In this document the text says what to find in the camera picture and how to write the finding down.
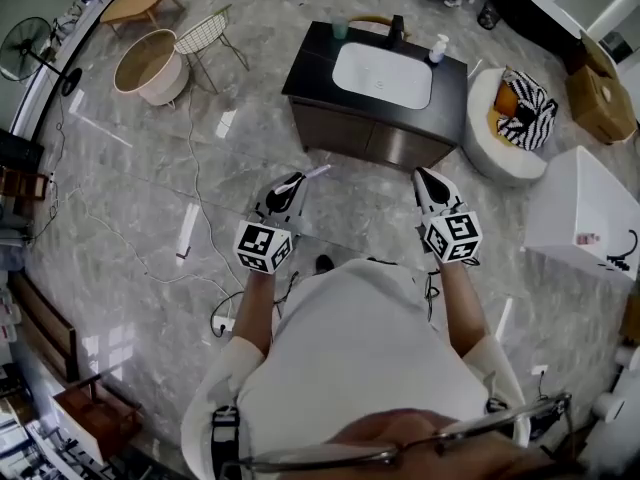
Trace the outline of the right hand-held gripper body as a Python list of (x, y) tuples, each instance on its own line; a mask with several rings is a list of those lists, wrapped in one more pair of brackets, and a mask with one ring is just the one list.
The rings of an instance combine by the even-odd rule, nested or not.
[(422, 215), (416, 230), (424, 252), (433, 254), (442, 264), (474, 258), (483, 240), (477, 214), (466, 203)]

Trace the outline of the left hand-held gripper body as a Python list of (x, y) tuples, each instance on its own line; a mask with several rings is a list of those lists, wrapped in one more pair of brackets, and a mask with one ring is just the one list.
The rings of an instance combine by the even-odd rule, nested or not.
[(234, 254), (250, 270), (274, 274), (293, 252), (301, 236), (300, 214), (263, 214), (260, 203), (268, 188), (259, 193), (248, 216), (241, 220), (234, 238)]

